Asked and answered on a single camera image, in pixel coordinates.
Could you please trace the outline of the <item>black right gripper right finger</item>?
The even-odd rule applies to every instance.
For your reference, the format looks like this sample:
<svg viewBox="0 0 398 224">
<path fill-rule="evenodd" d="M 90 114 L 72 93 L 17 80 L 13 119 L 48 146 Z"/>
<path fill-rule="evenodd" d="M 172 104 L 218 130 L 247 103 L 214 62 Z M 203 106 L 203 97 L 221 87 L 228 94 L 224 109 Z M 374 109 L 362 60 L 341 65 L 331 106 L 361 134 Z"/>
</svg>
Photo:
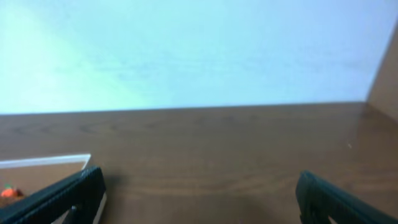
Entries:
<svg viewBox="0 0 398 224">
<path fill-rule="evenodd" d="M 301 172 L 295 194 L 303 224 L 397 224 L 396 218 L 307 170 Z"/>
</svg>

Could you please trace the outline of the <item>brown plush capybara toy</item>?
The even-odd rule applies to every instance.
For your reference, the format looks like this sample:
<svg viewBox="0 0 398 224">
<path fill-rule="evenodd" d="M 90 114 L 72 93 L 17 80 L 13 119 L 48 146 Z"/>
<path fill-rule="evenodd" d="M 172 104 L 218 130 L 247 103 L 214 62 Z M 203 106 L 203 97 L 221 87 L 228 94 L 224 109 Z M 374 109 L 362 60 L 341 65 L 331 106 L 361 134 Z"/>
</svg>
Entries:
<svg viewBox="0 0 398 224">
<path fill-rule="evenodd" d="M 1 190 L 1 208 L 5 208 L 25 198 L 25 195 L 18 189 L 6 184 Z"/>
</svg>

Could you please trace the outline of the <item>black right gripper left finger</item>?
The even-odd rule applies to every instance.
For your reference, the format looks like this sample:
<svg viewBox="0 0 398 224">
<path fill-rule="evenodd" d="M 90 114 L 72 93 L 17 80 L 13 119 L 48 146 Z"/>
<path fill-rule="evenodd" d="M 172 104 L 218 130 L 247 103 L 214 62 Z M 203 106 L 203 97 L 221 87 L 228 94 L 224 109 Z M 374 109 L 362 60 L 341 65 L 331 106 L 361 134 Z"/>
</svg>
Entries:
<svg viewBox="0 0 398 224">
<path fill-rule="evenodd" d="M 106 186 L 98 166 L 83 169 L 1 209 L 1 223 L 98 223 Z"/>
</svg>

